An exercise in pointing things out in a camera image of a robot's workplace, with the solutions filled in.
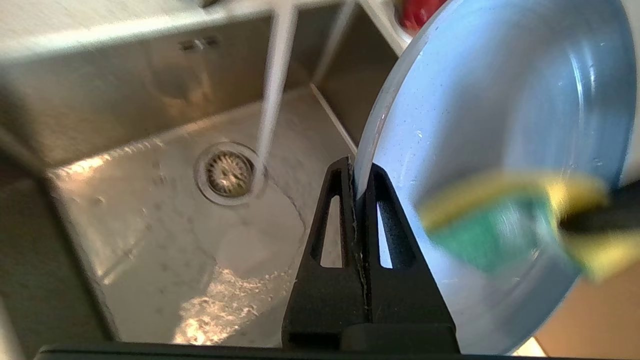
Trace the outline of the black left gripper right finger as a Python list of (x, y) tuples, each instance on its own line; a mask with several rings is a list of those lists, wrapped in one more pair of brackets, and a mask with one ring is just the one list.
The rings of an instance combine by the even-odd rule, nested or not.
[(372, 166), (356, 206), (365, 319), (343, 351), (456, 351), (453, 317), (384, 169)]

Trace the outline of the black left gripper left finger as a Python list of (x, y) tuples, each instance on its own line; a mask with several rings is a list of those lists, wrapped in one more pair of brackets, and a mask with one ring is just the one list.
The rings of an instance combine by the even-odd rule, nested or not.
[[(330, 205), (339, 200), (342, 264), (322, 265)], [(310, 232), (295, 276), (282, 323), (286, 349), (338, 350), (344, 330), (363, 324), (367, 280), (357, 234), (352, 189), (352, 164), (343, 157), (327, 167)]]

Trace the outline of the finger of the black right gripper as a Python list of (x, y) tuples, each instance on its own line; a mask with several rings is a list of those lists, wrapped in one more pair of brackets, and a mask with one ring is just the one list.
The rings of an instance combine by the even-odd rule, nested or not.
[(563, 218), (559, 227), (576, 235), (631, 235), (639, 237), (640, 181), (613, 189), (603, 205), (578, 210)]

